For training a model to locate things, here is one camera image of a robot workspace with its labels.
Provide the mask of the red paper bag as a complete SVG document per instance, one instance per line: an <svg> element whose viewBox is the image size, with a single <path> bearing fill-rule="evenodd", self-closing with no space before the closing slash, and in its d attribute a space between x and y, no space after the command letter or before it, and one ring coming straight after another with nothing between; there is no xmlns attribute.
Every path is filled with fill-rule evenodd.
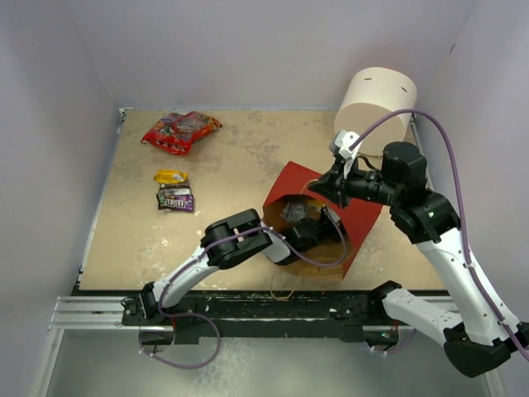
<svg viewBox="0 0 529 397"><path fill-rule="evenodd" d="M277 264L269 292L286 301L304 280L340 283L353 264L382 206L353 199L344 208L308 189L319 174L288 162L265 199L263 221L286 238L294 250Z"/></svg>

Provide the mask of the silver candy packet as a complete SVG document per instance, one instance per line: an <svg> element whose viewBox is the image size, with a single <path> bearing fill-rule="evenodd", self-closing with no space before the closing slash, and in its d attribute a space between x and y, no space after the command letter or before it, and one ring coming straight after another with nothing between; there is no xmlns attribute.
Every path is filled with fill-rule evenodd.
<svg viewBox="0 0 529 397"><path fill-rule="evenodd" d="M289 223L297 223L308 216L307 205L303 202L287 202L280 213L280 217Z"/></svg>

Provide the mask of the purple chocolate candy packet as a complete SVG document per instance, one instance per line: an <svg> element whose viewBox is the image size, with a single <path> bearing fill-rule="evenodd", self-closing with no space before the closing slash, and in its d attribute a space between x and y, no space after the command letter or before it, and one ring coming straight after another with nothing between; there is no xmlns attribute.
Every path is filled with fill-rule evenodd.
<svg viewBox="0 0 529 397"><path fill-rule="evenodd" d="M158 209L192 213L194 211L194 196L192 194L165 196L158 195Z"/></svg>

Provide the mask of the yellow candy packet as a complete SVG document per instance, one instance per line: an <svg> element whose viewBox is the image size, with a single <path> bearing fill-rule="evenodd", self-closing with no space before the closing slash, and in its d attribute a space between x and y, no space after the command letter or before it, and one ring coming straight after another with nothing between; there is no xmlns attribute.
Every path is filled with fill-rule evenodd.
<svg viewBox="0 0 529 397"><path fill-rule="evenodd" d="M321 211L322 208L325 206L325 204L321 201L318 201L314 198L309 198L307 200L307 206L311 209L313 209L314 211Z"/></svg>
<svg viewBox="0 0 529 397"><path fill-rule="evenodd" d="M158 170L154 181L159 184L180 184L188 180L188 173L179 170Z"/></svg>

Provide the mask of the large red snack bag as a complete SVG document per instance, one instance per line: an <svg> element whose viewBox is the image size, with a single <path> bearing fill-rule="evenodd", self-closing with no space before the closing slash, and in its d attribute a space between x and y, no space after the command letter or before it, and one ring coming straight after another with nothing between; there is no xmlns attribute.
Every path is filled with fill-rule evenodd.
<svg viewBox="0 0 529 397"><path fill-rule="evenodd" d="M141 143L173 155L187 155L196 142L221 128L219 120L202 112L172 112L162 117L141 138Z"/></svg>

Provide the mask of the brown candy packet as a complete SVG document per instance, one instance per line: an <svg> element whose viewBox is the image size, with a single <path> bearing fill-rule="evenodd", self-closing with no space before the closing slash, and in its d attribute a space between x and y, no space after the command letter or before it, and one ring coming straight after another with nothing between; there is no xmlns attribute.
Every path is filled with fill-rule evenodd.
<svg viewBox="0 0 529 397"><path fill-rule="evenodd" d="M159 196L189 196L192 195L189 182L177 184L161 184L157 192Z"/></svg>

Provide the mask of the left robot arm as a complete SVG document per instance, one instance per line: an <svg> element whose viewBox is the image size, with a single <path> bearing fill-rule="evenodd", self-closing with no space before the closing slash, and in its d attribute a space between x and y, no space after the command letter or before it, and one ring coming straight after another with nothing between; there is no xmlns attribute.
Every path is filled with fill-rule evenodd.
<svg viewBox="0 0 529 397"><path fill-rule="evenodd" d="M303 254L319 242L325 230L322 222L314 219L307 228L296 226L280 233L265 224L254 209L248 209L211 224L186 261L164 278L143 287L139 293L141 315L152 324L163 323L170 308L209 275L232 269L260 253L275 265L287 265L293 256L318 267L339 265L346 258L344 233L327 208L322 210L322 216L342 247L339 258L330 263L317 262Z"/></svg>

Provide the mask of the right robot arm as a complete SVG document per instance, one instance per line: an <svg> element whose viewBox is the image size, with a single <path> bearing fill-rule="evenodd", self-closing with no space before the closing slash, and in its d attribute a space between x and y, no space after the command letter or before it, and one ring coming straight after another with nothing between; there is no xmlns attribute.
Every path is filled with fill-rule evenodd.
<svg viewBox="0 0 529 397"><path fill-rule="evenodd" d="M414 327L443 347L450 363L470 378L507 361L528 346L528 325L501 300L474 256L466 258L463 227L450 201L427 187L427 160L411 143L383 150L380 170L359 169L356 152L330 145L335 163L308 188L344 208L352 199L386 205L395 226L429 260L456 313L440 309L389 281L367 305L376 323L391 318Z"/></svg>

